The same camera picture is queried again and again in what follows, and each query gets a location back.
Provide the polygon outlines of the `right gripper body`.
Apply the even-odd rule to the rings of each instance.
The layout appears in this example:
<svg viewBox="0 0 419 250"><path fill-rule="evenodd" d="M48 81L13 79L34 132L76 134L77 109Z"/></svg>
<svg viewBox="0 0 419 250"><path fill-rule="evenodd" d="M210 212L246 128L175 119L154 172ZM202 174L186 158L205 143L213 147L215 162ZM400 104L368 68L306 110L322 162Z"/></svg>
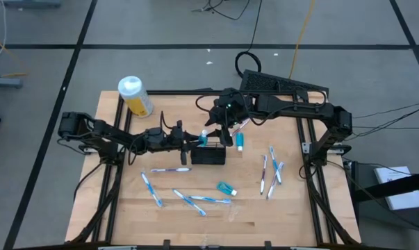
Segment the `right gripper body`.
<svg viewBox="0 0 419 250"><path fill-rule="evenodd" d="M232 146L233 139L230 136L229 129L249 117L249 111L253 106L252 98L239 90L227 88L221 92L213 103L214 106L211 110L219 114L216 124L220 125L222 131L219 137L220 142L224 146Z"/></svg>

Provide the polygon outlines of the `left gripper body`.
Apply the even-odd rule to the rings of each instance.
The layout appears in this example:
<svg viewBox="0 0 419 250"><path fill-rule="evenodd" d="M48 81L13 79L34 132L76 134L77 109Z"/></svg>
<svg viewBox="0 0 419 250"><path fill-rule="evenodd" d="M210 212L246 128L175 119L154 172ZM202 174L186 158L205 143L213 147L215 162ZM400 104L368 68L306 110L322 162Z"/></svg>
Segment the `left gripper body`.
<svg viewBox="0 0 419 250"><path fill-rule="evenodd" d="M185 132L183 131L183 122L178 120L176 125L171 128L170 142L173 147L180 151L180 160L182 165L187 165L187 154L189 151L186 143Z"/></svg>

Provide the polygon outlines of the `black wire caddy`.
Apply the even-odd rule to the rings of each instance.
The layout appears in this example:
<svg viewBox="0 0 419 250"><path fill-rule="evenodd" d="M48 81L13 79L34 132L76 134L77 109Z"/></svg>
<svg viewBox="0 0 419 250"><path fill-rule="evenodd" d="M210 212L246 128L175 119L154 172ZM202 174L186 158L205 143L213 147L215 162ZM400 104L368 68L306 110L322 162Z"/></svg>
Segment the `black wire caddy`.
<svg viewBox="0 0 419 250"><path fill-rule="evenodd" d="M208 140L205 147L197 147L192 150L190 158L193 165L224 165L227 150L223 144Z"/></svg>

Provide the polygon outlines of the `blue white toothbrush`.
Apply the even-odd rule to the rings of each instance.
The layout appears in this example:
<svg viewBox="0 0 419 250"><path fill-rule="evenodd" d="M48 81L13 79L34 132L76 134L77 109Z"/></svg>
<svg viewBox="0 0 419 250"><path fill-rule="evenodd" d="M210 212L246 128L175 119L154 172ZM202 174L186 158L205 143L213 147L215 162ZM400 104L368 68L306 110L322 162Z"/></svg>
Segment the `blue white toothbrush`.
<svg viewBox="0 0 419 250"><path fill-rule="evenodd" d="M163 202L162 202L161 198L157 195L155 189L153 188L152 184L150 183L149 179L147 178L147 175L144 172L142 172L141 177L142 177L143 181L145 182L145 185L147 186L147 189L149 190L149 193L151 194L151 196L155 200L156 205L161 208L163 206Z"/></svg>
<svg viewBox="0 0 419 250"><path fill-rule="evenodd" d="M202 217L206 216L206 212L200 208L196 203L191 201L188 197L186 197L184 194L182 194L177 189L172 190L175 195L177 195L179 198L183 199L189 206L193 207Z"/></svg>
<svg viewBox="0 0 419 250"><path fill-rule="evenodd" d="M194 199L194 200L212 202L212 203L225 203L225 204L231 203L230 199L214 199L214 198L202 197L202 196L189 196L188 198Z"/></svg>
<svg viewBox="0 0 419 250"><path fill-rule="evenodd" d="M273 164L273 167L274 167L274 172L275 172L274 175L275 175L278 183L281 184L281 174L280 174L280 171L279 171L279 166L278 166L277 161L275 159L274 147L270 146L269 150L270 150L270 155L271 155L271 158L272 158L272 164Z"/></svg>

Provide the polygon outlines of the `black perforated metal panel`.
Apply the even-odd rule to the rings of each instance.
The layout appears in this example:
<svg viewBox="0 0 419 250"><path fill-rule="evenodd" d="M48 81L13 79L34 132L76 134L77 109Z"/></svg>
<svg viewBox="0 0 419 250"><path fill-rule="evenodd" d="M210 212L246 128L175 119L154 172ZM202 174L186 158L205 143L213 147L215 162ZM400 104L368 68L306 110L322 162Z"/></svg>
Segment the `black perforated metal panel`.
<svg viewBox="0 0 419 250"><path fill-rule="evenodd" d="M290 80L274 75L264 74L246 69L240 85L241 91L246 92L289 92L292 90L321 91L329 94L327 87Z"/></svg>

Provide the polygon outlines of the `yellow white wipes canister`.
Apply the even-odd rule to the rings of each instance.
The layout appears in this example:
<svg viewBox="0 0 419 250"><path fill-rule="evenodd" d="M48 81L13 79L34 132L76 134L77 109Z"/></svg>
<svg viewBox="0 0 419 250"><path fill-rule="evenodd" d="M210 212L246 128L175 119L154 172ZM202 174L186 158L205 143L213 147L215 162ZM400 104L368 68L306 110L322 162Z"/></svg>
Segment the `yellow white wipes canister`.
<svg viewBox="0 0 419 250"><path fill-rule="evenodd" d="M152 114L154 106L137 76L122 78L118 83L118 92L135 116L147 117Z"/></svg>

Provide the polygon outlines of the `empty clear plastic wrapper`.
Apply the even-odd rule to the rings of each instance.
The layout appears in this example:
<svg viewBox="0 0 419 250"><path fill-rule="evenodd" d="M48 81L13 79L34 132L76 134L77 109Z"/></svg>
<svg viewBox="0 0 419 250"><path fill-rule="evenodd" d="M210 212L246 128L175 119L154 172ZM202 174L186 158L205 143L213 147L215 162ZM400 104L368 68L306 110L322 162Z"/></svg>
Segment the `empty clear plastic wrapper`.
<svg viewBox="0 0 419 250"><path fill-rule="evenodd" d="M236 216L240 212L240 210L240 206L231 204L229 206L228 222L233 222L236 219Z"/></svg>

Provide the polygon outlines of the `black metal beam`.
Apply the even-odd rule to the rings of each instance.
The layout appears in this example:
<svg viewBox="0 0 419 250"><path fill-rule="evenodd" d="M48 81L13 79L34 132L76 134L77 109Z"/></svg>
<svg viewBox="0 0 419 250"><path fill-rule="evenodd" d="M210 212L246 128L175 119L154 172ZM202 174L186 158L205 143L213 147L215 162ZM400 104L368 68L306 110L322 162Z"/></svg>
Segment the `black metal beam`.
<svg viewBox="0 0 419 250"><path fill-rule="evenodd" d="M367 188L360 187L352 193L352 200L355 202L369 201L371 199L380 199L416 190L419 190L419 174Z"/></svg>

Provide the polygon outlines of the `grey metal foot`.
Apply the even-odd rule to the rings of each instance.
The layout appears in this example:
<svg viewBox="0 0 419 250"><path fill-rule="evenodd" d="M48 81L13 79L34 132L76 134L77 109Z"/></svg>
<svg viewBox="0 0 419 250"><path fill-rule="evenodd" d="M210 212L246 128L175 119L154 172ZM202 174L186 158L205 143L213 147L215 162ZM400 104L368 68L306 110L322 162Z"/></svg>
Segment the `grey metal foot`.
<svg viewBox="0 0 419 250"><path fill-rule="evenodd" d="M0 0L5 7L9 8L59 8L61 0Z"/></svg>
<svg viewBox="0 0 419 250"><path fill-rule="evenodd" d="M0 77L0 87L3 88L22 88L23 83L21 79L18 78L1 78Z"/></svg>

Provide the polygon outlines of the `white booklet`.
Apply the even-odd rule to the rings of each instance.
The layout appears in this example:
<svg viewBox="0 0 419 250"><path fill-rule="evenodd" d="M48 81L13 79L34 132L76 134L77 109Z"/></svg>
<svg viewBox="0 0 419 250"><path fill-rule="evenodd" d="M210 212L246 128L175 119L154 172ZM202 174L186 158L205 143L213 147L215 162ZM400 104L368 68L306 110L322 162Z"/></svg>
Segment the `white booklet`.
<svg viewBox="0 0 419 250"><path fill-rule="evenodd" d="M397 179L411 176L407 166L401 167L377 167L374 173L379 184L395 181ZM404 210L419 208L419 191L415 190L404 194L397 194L385 198L390 210Z"/></svg>

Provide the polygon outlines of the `black aluminium table frame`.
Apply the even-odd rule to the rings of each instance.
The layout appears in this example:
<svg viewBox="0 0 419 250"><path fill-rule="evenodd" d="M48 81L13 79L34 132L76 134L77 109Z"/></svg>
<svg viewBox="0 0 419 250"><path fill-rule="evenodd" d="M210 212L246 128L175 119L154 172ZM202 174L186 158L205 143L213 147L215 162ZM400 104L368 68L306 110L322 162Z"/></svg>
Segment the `black aluminium table frame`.
<svg viewBox="0 0 419 250"><path fill-rule="evenodd" d="M94 119L130 134L160 126L164 115L166 133L178 120L183 130L199 135L208 134L220 126L205 126L207 110L222 91L157 91L149 97L153 113L135 118L116 91L103 92ZM293 90L269 94L284 101L303 103L328 102L324 92ZM106 164L98 152L85 159L84 169L93 165L108 165L115 173L111 188L89 221L84 216L90 204L99 199L101 183L93 178L79 190L74 200L74 212L69 225L69 244L81 248L105 246L137 246L137 250L162 249L163 240L170 240L170 249L264 249L271 241L273 249L290 247L320 247L346 250L360 247L359 232L347 181L340 157L327 152L326 165L309 162L302 153L303 142L317 142L327 131L316 119L278 117L257 126L251 121L239 132L244 135L243 152L233 145L226 147L224 165L193 165L190 152L187 165L182 165L180 151L144 153L136 156L122 146L117 148L117 162ZM208 137L220 142L218 137ZM274 178L269 147L281 169L281 184L277 183L271 199L266 199ZM260 194L263 157L268 156L265 187ZM192 168L189 172L159 172L151 169ZM163 206L156 205L141 173L147 175ZM216 185L223 181L233 186L236 196L222 193ZM190 199L206 212L202 217L193 207L179 198L173 189L186 197L202 196L230 199L230 204ZM241 207L233 222L228 222L229 206Z"/></svg>

